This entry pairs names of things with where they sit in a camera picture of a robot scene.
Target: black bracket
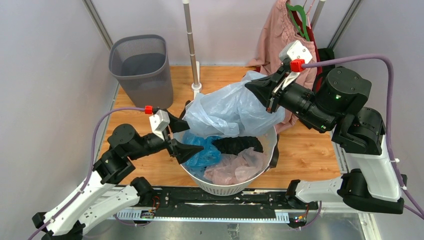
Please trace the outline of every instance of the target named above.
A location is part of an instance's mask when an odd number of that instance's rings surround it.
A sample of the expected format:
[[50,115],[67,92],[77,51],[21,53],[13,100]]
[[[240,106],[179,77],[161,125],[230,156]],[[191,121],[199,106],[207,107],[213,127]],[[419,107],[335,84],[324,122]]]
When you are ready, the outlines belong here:
[[150,202],[153,195],[153,187],[144,177],[134,178],[129,185],[137,190],[137,195],[140,197],[139,204],[143,205]]
[[360,169],[353,169],[341,176],[343,182],[337,194],[343,198],[343,202],[349,207],[372,213],[402,214],[404,212],[404,199],[397,202],[385,201],[374,198],[368,191],[367,181]]
[[119,184],[136,167],[127,157],[120,157],[113,151],[105,152],[93,165],[93,171],[101,176],[101,184]]
[[289,75],[290,71],[290,65],[285,63],[272,75],[253,80],[244,86],[255,95],[268,113],[275,113],[279,107],[282,91],[274,92],[274,90]]
[[290,184],[288,185],[287,191],[285,192],[285,199],[287,201],[287,204],[294,209],[302,209],[305,206],[305,204],[308,203],[308,202],[303,202],[296,197],[296,188],[298,187],[298,184],[300,182],[301,181],[299,179],[291,180]]
[[174,138],[170,139],[168,134],[165,133],[163,136],[165,138],[165,142],[167,143],[166,149],[168,150],[169,155],[176,158],[178,164],[187,162],[195,154],[205,149],[203,146],[184,144]]
[[[46,219],[45,214],[46,212],[37,212],[32,217],[32,223],[37,229],[43,226],[44,220]],[[73,225],[72,229],[68,233],[59,236],[53,236],[54,233],[51,230],[47,231],[47,228],[44,228],[41,230],[45,232],[41,240],[82,240],[83,229],[85,227],[85,224],[81,224],[80,221],[76,221],[76,223]]]
[[[172,115],[168,111],[168,109],[160,109],[160,108],[157,107],[157,108],[153,109],[153,113],[156,114],[159,110],[165,111],[168,114],[168,116],[169,116],[169,128],[171,129],[171,131],[173,133],[179,133],[179,132],[183,132],[183,131],[190,129],[189,124],[186,121],[182,120],[181,119],[182,117],[176,117],[176,116]],[[185,112],[186,112],[186,109],[183,110],[181,115],[184,116]]]
[[347,114],[334,129],[332,141],[347,153],[381,155],[386,126],[381,114],[363,107],[356,115]]
[[274,169],[275,167],[277,167],[277,163],[278,163],[278,159],[280,157],[280,151],[278,149],[278,142],[280,140],[280,135],[277,134],[277,143],[275,144],[274,150],[272,152],[272,158],[271,161],[269,162],[269,169]]

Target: pink shirt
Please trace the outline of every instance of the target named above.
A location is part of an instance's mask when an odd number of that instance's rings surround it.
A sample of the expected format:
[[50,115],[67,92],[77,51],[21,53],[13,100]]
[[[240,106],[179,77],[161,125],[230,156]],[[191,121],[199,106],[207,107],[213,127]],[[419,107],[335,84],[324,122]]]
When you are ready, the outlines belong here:
[[[257,57],[250,60],[247,66],[260,67],[260,73],[265,75],[273,74],[281,65],[278,57],[283,48],[295,41],[299,40],[312,54],[310,63],[317,62],[315,54],[315,45],[313,41],[306,41],[303,37],[297,34],[297,29],[288,14],[286,2],[289,0],[278,0],[272,7],[271,13],[263,26],[260,33],[259,43],[257,46]],[[316,68],[307,68],[296,79],[296,83],[305,88],[312,89],[312,86],[317,76]],[[277,133],[292,127],[298,118],[290,111],[285,110],[285,118],[281,123],[278,123],[275,128]]]

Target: metal pole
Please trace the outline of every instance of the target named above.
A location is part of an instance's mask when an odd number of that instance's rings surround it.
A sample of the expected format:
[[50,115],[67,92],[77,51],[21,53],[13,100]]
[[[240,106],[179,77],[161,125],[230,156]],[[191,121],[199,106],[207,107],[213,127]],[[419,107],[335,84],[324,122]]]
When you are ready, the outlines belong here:
[[187,26],[188,48],[190,49],[191,70],[193,71],[194,86],[199,86],[198,69],[196,65],[195,43],[193,41],[192,19],[190,17],[189,0],[182,0],[184,5],[185,25]]
[[312,30],[314,30],[315,26],[317,25],[318,18],[321,15],[321,11],[323,10],[325,3],[326,0],[319,0],[318,5],[316,6],[315,12],[313,13],[312,21],[310,22]]
[[105,25],[103,25],[102,20],[100,19],[99,14],[97,13],[96,8],[94,7],[92,0],[82,0],[85,7],[87,8],[88,13],[90,14],[91,18],[93,19],[93,22],[95,26],[97,27],[98,31],[100,32],[101,37],[103,38],[104,42],[106,43],[106,46],[109,48],[109,50],[112,48],[114,43],[112,42],[111,37],[108,34],[108,31],[105,28]]
[[327,48],[334,49],[339,42],[340,37],[345,32],[346,28],[348,27],[349,23],[353,19],[355,13],[357,12],[359,5],[361,4],[362,0],[353,0],[352,3],[349,6],[349,9],[347,10],[346,14],[343,17],[343,20],[341,21],[340,25],[338,26],[337,30],[335,31],[334,35],[332,36],[330,43],[328,44]]

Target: wooden floor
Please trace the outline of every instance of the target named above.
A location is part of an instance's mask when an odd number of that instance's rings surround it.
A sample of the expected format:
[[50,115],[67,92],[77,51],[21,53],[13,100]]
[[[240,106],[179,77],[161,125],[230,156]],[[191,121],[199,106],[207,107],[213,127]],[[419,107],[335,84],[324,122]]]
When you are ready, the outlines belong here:
[[[207,94],[230,83],[238,82],[249,68],[234,66],[203,66],[200,79],[202,93]],[[187,100],[193,99],[191,83],[193,77],[188,66],[172,66],[171,77],[174,91],[173,105],[168,109],[179,116]],[[120,89],[114,108],[134,106],[125,92]],[[135,127],[141,136],[151,133],[149,116],[134,110],[119,111],[112,114],[106,131],[101,153],[109,145],[106,139],[120,124],[128,123]],[[317,181],[335,178],[339,167],[328,134],[320,134],[307,129],[298,122],[294,127],[280,134],[278,143],[279,160],[276,168],[263,173],[250,187],[286,188],[291,180]],[[168,155],[166,150],[140,158],[132,162],[136,169],[123,180],[129,184],[135,177],[145,177],[152,186],[196,186],[189,175]]]

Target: gray wastebasket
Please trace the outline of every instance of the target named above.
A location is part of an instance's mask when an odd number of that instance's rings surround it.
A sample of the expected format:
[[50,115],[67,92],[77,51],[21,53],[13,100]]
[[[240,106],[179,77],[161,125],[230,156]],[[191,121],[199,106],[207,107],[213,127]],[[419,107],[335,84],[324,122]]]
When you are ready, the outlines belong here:
[[110,50],[109,71],[136,107],[169,108],[174,92],[165,39],[158,35],[125,37]]

